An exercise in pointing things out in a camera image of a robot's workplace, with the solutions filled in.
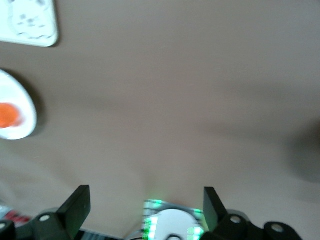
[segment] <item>orange food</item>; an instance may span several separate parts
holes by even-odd
[[[19,123],[20,112],[10,103],[0,103],[0,128],[8,128]]]

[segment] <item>silver bolt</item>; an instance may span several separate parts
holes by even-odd
[[[283,233],[284,232],[284,228],[282,226],[280,226],[279,224],[276,224],[276,223],[272,224],[271,228],[274,231],[278,232],[278,233]]]
[[[47,221],[49,218],[50,218],[49,215],[43,215],[42,217],[40,217],[39,221],[40,221],[40,222],[45,222],[45,221]]]
[[[239,223],[241,223],[241,219],[240,219],[240,217],[238,217],[238,216],[232,216],[232,217],[230,218],[230,220],[231,220],[231,222],[233,222],[234,224],[239,224]]]

